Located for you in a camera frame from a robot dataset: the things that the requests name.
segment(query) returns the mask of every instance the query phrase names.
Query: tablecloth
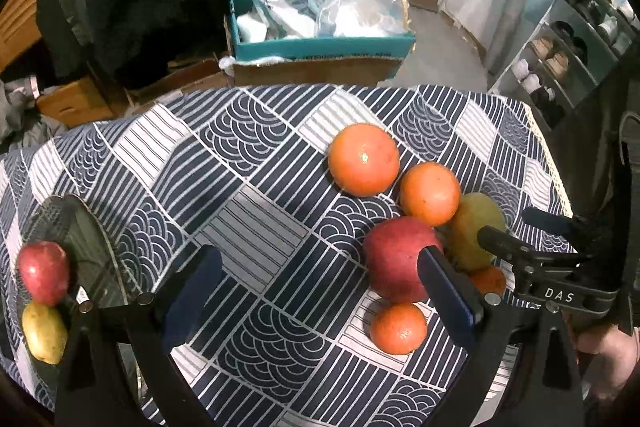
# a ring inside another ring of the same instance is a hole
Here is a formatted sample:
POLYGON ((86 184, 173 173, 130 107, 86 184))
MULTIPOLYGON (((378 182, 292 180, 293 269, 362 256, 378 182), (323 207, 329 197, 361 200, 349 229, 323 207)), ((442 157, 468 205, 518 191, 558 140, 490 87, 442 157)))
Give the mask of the tablecloth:
MULTIPOLYGON (((362 239, 401 211, 397 182, 360 199, 332 182, 327 147, 356 122, 393 136, 402 171, 443 163, 464 192, 484 192, 500 205, 514 235, 569 251, 520 218, 529 205, 571 214, 542 134, 520 102, 436 86, 195 92, 2 157, 0 283, 11 347, 2 367, 53 407, 12 313, 13 272, 34 210, 52 194, 73 193, 104 227, 132 295, 157 288, 198 245, 223 251, 222 282, 187 344, 172 352, 219 426, 419 425, 465 353, 430 301, 419 303, 429 333, 412 354, 386 355, 367 338, 382 303, 367 286, 362 239)), ((514 300, 508 279, 506 297, 514 300)), ((510 347, 492 393, 506 384, 514 354, 510 347)), ((143 410, 162 421, 152 399, 143 410)))

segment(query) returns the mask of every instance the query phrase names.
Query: orange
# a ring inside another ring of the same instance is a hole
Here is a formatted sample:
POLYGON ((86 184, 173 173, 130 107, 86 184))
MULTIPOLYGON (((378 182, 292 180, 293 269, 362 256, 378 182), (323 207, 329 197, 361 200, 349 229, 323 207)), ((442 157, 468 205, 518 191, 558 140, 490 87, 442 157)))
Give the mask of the orange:
POLYGON ((380 127, 369 123, 340 131, 329 147, 328 159, 335 183, 357 198, 384 192, 400 170, 396 143, 380 127))
POLYGON ((407 216, 420 217, 430 227, 444 225, 460 204, 460 183, 438 163, 420 163, 409 169, 400 185, 400 205, 407 216))
POLYGON ((427 321, 411 303, 394 304, 382 310, 371 323, 371 341, 390 355, 406 355, 427 337, 427 321))
POLYGON ((505 279, 504 273, 493 265, 471 272, 469 279, 482 295, 497 293, 501 296, 507 288, 507 279, 505 279))

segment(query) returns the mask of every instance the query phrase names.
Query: hand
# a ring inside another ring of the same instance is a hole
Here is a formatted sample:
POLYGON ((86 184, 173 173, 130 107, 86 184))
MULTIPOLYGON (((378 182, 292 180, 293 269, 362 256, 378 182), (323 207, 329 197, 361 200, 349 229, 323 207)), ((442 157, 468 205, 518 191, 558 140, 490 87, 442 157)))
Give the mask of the hand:
POLYGON ((625 386, 640 359, 638 328, 630 337, 616 325, 596 325, 578 335, 576 348, 598 355, 585 377, 598 399, 612 400, 625 386))

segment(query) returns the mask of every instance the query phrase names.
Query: floor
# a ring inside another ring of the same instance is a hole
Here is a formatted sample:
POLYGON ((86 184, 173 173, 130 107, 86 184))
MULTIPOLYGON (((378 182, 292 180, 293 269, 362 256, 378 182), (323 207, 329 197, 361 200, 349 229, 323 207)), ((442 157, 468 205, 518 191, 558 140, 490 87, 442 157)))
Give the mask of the floor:
POLYGON ((396 77, 382 85, 438 84, 486 92, 486 71, 476 48, 465 40, 461 30, 443 16, 420 8, 409 8, 409 18, 415 31, 415 50, 396 77))

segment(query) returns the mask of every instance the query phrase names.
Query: cardboard box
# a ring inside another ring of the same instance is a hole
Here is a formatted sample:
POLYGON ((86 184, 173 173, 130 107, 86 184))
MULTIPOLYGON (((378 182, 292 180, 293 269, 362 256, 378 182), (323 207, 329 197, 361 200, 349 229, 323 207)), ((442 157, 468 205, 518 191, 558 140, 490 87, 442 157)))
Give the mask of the cardboard box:
POLYGON ((169 92, 182 89, 220 73, 217 58, 211 57, 174 71, 157 82, 136 91, 130 91, 131 98, 140 105, 152 102, 169 92))
POLYGON ((139 107, 132 111, 132 114, 142 114, 154 107, 158 102, 164 102, 166 100, 173 100, 184 94, 194 91, 204 91, 207 89, 220 89, 220 87, 233 87, 233 79, 226 76, 224 71, 218 71, 218 73, 210 74, 204 78, 197 79, 194 82, 190 82, 179 89, 173 89, 169 92, 163 92, 160 96, 153 100, 147 100, 145 103, 141 103, 139 107))
POLYGON ((242 42, 236 17, 254 8, 253 0, 229 0, 228 29, 233 56, 239 62, 251 62, 263 57, 283 57, 291 60, 344 57, 391 57, 403 60, 415 45, 415 34, 408 30, 408 3, 404 4, 407 32, 386 37, 314 37, 271 39, 263 42, 242 42))
MULTIPOLYGON (((224 20, 226 45, 233 55, 228 19, 224 20)), ((276 84, 348 84, 376 87, 392 78, 402 58, 335 57, 300 58, 272 66, 234 65, 235 86, 273 86, 276 84)))

